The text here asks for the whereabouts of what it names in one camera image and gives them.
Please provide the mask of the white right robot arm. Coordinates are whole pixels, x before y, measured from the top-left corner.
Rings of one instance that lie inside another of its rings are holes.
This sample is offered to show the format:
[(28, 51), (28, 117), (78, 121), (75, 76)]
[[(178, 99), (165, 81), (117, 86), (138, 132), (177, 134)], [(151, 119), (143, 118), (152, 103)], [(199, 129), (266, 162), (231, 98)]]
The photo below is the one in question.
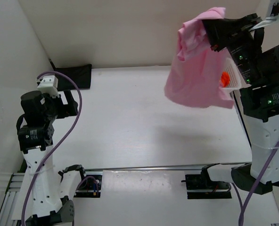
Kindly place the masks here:
[(247, 84), (240, 90), (243, 113), (252, 137), (252, 161), (231, 170), (232, 182), (244, 191), (266, 194), (279, 187), (279, 45), (262, 50), (261, 19), (250, 14), (240, 19), (202, 21), (211, 49), (227, 49)]

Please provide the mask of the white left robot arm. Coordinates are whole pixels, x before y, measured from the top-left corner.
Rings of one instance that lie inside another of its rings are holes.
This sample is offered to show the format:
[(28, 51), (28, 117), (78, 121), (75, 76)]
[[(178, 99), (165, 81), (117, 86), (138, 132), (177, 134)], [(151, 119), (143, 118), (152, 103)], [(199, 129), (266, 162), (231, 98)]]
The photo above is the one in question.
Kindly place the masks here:
[(21, 212), (23, 226), (73, 223), (75, 190), (85, 187), (88, 182), (82, 165), (72, 165), (58, 173), (54, 170), (52, 155), (76, 123), (54, 144), (53, 122), (71, 116), (79, 119), (82, 108), (71, 91), (65, 90), (64, 95), (66, 104), (60, 95), (52, 96), (39, 90), (21, 96), (24, 114), (17, 120), (16, 129), (30, 179)]

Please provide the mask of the pink t shirt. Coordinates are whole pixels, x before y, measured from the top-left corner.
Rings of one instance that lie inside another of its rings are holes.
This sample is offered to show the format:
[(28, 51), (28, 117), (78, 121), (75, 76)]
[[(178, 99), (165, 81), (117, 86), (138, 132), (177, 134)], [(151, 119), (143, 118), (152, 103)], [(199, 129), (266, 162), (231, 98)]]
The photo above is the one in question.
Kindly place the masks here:
[(178, 30), (176, 53), (167, 78), (164, 94), (179, 105), (231, 109), (232, 98), (221, 88), (221, 76), (228, 56), (227, 50), (211, 50), (204, 19), (223, 19), (226, 9), (213, 7), (194, 19), (184, 22)]

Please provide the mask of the black t shirt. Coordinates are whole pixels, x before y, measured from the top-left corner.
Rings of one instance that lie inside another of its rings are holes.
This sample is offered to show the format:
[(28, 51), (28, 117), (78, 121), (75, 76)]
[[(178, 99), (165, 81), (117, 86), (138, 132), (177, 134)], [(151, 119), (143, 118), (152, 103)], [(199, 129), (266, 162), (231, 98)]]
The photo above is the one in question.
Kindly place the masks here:
[[(90, 89), (92, 64), (67, 68), (53, 67), (53, 69), (54, 71), (68, 76), (75, 82), (79, 89)], [(58, 78), (58, 91), (75, 89), (75, 87), (67, 79), (59, 75), (56, 75), (56, 77)]]

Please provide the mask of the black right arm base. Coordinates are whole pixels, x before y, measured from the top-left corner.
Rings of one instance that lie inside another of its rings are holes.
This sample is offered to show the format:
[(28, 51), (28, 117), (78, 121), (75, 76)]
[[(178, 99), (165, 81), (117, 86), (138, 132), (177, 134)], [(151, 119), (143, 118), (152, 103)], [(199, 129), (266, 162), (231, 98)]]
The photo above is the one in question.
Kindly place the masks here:
[(212, 181), (204, 166), (200, 173), (186, 174), (181, 183), (186, 185), (188, 200), (231, 199), (231, 185), (227, 182)]

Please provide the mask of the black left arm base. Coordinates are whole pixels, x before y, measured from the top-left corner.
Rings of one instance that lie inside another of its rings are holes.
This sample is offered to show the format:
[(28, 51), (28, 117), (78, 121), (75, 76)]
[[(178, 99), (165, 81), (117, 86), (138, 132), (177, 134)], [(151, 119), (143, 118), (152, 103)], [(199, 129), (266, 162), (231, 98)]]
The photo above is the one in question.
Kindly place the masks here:
[(100, 198), (102, 189), (102, 174), (88, 175), (90, 178), (76, 190), (75, 198)]

